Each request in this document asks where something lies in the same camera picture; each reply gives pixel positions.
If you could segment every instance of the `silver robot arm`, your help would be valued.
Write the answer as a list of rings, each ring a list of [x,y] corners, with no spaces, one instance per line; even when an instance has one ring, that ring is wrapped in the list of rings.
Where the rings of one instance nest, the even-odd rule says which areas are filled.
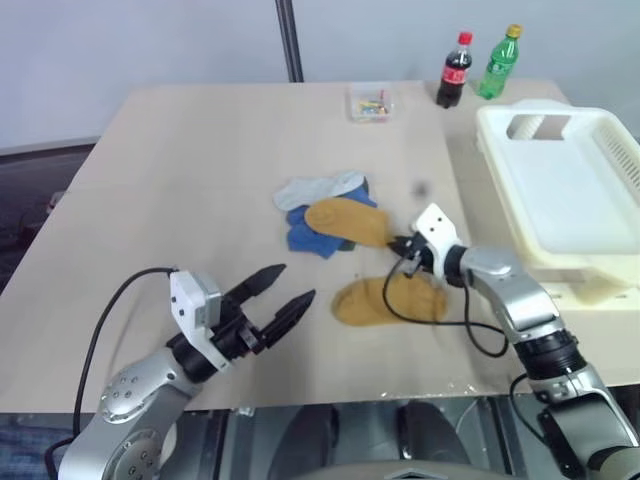
[[[464,282],[491,304],[515,348],[536,397],[547,406],[538,422],[562,473],[569,478],[640,478],[638,436],[549,294],[509,251],[461,246],[437,205],[415,224],[408,246],[414,264],[451,284]]]
[[[243,314],[240,305],[268,288],[284,267],[264,268],[226,295],[204,275],[172,273],[171,312],[181,333],[113,377],[97,413],[65,452],[58,478],[157,477],[165,437],[202,383],[232,369],[231,360],[271,348],[311,305],[314,290],[287,303],[263,330]]]

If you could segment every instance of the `white basket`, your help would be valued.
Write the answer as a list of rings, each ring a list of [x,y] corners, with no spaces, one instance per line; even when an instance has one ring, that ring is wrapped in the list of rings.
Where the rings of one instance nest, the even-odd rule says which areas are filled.
[[[558,138],[538,138],[558,116],[567,120]],[[585,303],[640,286],[640,147],[615,115],[524,100],[479,109],[477,126],[529,265],[581,271],[585,281],[573,287]]]

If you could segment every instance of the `tabletop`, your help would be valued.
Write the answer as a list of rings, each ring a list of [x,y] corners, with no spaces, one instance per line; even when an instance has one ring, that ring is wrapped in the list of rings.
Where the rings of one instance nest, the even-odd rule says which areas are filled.
[[[399,233],[429,202],[443,208],[466,242],[482,230],[467,228],[467,220],[496,218],[461,201],[462,194],[473,204],[472,192],[491,186],[488,177],[471,173],[469,159],[477,158],[466,155],[483,100],[467,91],[459,107],[445,112],[434,104],[431,86],[394,83],[392,121],[360,125],[347,118],[347,87],[174,86],[134,93],[0,297],[0,411],[71,411],[102,309],[127,276],[156,265],[205,272],[228,289],[263,266],[286,263],[278,281],[246,304],[258,326],[290,298],[318,292],[279,344],[212,378],[190,409],[504,393],[522,370],[517,358],[481,356],[464,329],[357,328],[333,318],[335,293],[355,279],[385,275],[394,261],[390,251],[357,246],[328,260],[288,251],[284,214],[271,196],[294,176],[364,172],[371,197]],[[562,95],[548,82],[514,81],[501,101],[524,97]],[[416,194],[425,189],[426,196]],[[447,293],[445,320],[460,319],[462,292]],[[637,343],[637,315],[614,312],[602,329],[601,312],[566,313],[606,382],[640,379],[616,353]],[[495,323],[475,295],[472,317]],[[166,278],[150,277],[127,291],[98,342],[83,410],[95,410],[118,369],[176,332]],[[478,334],[497,346],[490,335]]]

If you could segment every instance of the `floor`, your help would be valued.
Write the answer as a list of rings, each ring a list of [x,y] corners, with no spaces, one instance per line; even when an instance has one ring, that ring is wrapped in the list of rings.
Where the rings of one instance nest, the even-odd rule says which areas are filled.
[[[51,196],[66,190],[91,148],[0,157],[0,293],[28,248],[25,227],[46,220]]]

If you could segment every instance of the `yellow cloth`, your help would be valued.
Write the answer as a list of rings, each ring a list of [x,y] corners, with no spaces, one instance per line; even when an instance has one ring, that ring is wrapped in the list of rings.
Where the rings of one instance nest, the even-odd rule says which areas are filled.
[[[304,219],[312,230],[370,247],[391,241],[386,212],[348,198],[327,198],[311,205]]]
[[[402,323],[382,300],[384,280],[384,277],[365,278],[343,288],[333,299],[333,314],[341,322],[356,327]],[[403,274],[394,275],[387,295],[396,312],[416,320],[440,321],[447,311],[444,290],[433,287],[420,275],[410,279]]]

